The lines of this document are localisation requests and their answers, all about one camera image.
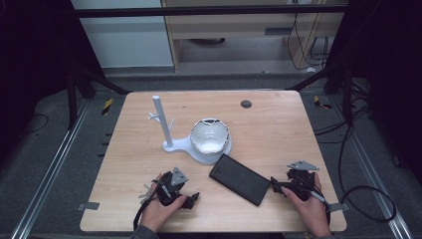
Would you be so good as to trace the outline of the person's right hand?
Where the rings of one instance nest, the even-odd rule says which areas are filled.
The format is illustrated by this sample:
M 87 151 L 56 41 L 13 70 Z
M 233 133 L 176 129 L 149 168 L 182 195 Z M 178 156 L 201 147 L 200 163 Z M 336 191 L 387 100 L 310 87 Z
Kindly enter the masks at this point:
M 283 191 L 286 197 L 296 207 L 303 223 L 313 236 L 331 234 L 325 214 L 325 207 L 321 201 L 313 196 L 307 201 L 302 201 L 290 189 L 283 187 Z

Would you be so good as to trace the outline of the aluminium floor rail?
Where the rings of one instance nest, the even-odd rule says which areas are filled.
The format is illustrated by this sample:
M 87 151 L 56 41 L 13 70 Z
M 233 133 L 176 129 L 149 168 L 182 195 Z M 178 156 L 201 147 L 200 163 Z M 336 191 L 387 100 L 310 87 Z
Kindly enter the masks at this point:
M 381 177 L 378 175 L 374 166 L 372 165 L 368 154 L 366 153 L 360 139 L 358 138 L 358 135 L 353 130 L 349 133 L 349 142 L 368 184 L 372 187 L 380 189 L 385 194 L 390 195 L 385 186 L 385 183 L 381 180 Z M 393 206 L 392 202 L 388 201 L 387 198 L 380 192 L 375 193 L 375 198 L 383 215 L 385 217 L 391 217 L 391 219 L 388 221 L 388 225 L 395 238 L 414 239 L 399 209 Z
M 54 185 L 56 178 L 65 162 L 67 155 L 75 141 L 75 138 L 86 118 L 87 111 L 91 105 L 91 100 L 82 100 L 82 104 L 77 111 L 77 119 L 74 125 L 66 131 L 66 134 L 57 149 L 52 162 L 50 163 L 42 181 L 40 182 L 30 204 L 19 223 L 13 230 L 10 239 L 27 239 L 39 213 Z

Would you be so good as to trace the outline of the grey tape piece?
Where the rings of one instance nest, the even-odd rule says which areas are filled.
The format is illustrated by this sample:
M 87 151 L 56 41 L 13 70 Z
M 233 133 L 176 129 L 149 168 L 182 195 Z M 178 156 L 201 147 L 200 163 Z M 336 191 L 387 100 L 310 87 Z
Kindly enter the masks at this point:
M 334 204 L 330 204 L 326 211 L 328 213 L 331 213 L 331 212 L 334 212 L 334 211 L 347 211 L 349 209 L 350 209 L 350 206 L 347 203 L 337 202 L 337 203 L 334 203 Z
M 79 203 L 77 206 L 78 211 L 85 211 L 85 210 L 98 210 L 100 204 L 98 202 L 85 202 Z

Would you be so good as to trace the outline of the white cabinet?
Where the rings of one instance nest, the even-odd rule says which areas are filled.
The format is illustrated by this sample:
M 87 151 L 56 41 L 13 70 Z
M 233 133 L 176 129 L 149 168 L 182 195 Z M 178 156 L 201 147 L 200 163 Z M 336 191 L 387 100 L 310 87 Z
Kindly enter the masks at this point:
M 71 0 L 76 10 L 161 7 L 160 0 Z M 84 18 L 81 20 L 104 69 L 172 67 L 162 17 Z

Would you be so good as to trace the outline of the white bowl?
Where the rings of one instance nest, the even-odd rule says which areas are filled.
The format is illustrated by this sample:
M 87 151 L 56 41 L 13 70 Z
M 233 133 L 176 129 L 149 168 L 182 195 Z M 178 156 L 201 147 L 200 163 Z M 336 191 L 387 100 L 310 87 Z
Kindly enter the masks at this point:
M 228 145 L 229 137 L 227 126 L 219 119 L 201 119 L 190 133 L 192 145 L 208 155 L 222 152 Z

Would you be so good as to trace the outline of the white jewelry stand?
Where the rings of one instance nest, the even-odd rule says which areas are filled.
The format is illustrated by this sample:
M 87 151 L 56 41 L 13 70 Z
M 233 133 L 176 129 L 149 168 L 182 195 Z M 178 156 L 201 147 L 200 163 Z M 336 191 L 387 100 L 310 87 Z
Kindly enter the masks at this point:
M 191 131 L 184 138 L 173 138 L 170 132 L 173 126 L 173 121 L 171 123 L 167 122 L 160 96 L 155 95 L 152 97 L 152 100 L 156 109 L 156 113 L 150 113 L 149 119 L 156 120 L 161 124 L 161 128 L 164 134 L 164 142 L 162 144 L 162 148 L 166 152 L 185 152 L 189 154 L 195 161 L 208 165 L 215 164 L 223 153 L 230 153 L 233 145 L 231 135 L 229 137 L 227 147 L 222 152 L 212 155 L 201 153 L 192 145 L 190 141 Z

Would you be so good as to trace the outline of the black metal stand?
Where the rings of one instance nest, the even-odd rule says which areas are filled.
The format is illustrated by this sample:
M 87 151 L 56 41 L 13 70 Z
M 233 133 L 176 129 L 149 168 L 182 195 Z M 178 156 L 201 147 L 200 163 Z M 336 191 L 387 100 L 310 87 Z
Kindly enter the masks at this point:
M 125 90 L 124 88 L 109 82 L 105 77 L 102 77 L 99 74 L 91 72 L 88 69 L 82 67 L 77 60 L 70 61 L 67 75 L 69 104 L 68 129 L 72 129 L 76 125 L 78 119 L 76 92 L 80 91 L 84 99 L 92 99 L 96 95 L 96 91 L 92 86 L 91 81 L 99 83 L 120 95 L 129 94 L 128 90 Z
M 325 67 L 323 70 L 313 74 L 304 81 L 286 88 L 286 91 L 299 92 L 306 86 L 311 85 L 319 79 L 327 78 L 323 87 L 326 94 L 334 94 L 339 87 L 342 87 L 342 115 L 348 125 L 352 125 L 351 115 L 351 85 L 352 85 L 352 68 L 347 65 L 333 64 Z

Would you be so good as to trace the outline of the dark curtain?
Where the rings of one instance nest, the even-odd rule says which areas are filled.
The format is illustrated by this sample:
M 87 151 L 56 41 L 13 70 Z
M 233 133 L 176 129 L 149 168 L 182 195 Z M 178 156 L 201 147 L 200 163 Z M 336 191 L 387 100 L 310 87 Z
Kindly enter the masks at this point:
M 81 21 L 57 15 L 73 9 L 71 0 L 0 0 L 0 165 L 37 102 L 67 87 L 56 42 L 65 40 L 83 69 L 104 74 Z
M 349 0 L 329 58 L 354 34 L 351 70 L 399 160 L 422 185 L 422 0 Z

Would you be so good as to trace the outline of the person's left hand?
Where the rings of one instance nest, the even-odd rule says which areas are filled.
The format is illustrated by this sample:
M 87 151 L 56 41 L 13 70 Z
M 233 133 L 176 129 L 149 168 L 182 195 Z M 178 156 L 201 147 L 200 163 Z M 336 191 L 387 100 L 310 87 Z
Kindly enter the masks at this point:
M 152 199 L 141 213 L 138 225 L 157 233 L 168 219 L 181 208 L 186 199 L 186 195 L 181 195 L 167 206 L 162 205 L 158 199 Z

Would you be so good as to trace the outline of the black wallet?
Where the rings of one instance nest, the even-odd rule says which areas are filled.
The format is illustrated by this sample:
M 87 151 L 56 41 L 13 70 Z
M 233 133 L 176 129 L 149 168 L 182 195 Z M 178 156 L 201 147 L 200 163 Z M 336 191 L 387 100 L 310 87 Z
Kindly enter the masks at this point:
M 225 153 L 211 169 L 209 176 L 256 206 L 262 203 L 270 187 L 267 178 Z

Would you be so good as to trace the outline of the light wooden desk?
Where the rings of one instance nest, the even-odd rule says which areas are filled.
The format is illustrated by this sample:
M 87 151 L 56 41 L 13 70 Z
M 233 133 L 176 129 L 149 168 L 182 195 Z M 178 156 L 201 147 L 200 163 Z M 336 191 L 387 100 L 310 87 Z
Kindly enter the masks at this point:
M 164 7 L 236 5 L 346 4 L 348 0 L 160 0 Z M 179 67 L 181 46 L 189 39 L 281 36 L 296 67 L 306 64 L 312 42 L 318 37 L 334 37 L 342 13 L 291 13 L 167 16 L 165 24 L 175 68 Z

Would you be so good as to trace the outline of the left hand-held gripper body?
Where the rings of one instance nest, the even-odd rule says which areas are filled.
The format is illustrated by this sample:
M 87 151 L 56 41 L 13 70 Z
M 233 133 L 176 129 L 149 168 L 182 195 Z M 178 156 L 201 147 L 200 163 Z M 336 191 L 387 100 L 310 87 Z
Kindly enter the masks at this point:
M 188 181 L 188 177 L 178 168 L 167 171 L 156 182 L 156 193 L 160 203 L 164 206 L 172 204 L 180 196 L 179 190 Z

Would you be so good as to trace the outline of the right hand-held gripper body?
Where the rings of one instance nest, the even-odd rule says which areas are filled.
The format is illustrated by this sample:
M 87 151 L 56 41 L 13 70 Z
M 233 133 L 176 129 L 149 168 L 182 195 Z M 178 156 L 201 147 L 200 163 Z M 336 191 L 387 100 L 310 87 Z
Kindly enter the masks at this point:
M 315 185 L 315 176 L 318 167 L 304 160 L 288 165 L 287 172 L 290 181 L 289 189 L 302 201 L 307 201 L 311 195 L 320 195 Z

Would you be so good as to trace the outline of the black horizontal bar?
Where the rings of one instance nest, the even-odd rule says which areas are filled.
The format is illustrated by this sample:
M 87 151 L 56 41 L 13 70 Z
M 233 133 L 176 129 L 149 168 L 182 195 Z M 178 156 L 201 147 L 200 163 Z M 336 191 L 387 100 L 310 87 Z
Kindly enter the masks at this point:
M 291 14 L 291 13 L 341 13 L 347 4 L 311 5 L 239 5 L 199 6 L 125 9 L 83 9 L 67 11 L 64 14 L 78 18 L 111 17 L 155 17 L 155 16 L 201 16 L 201 15 L 244 15 L 244 14 Z

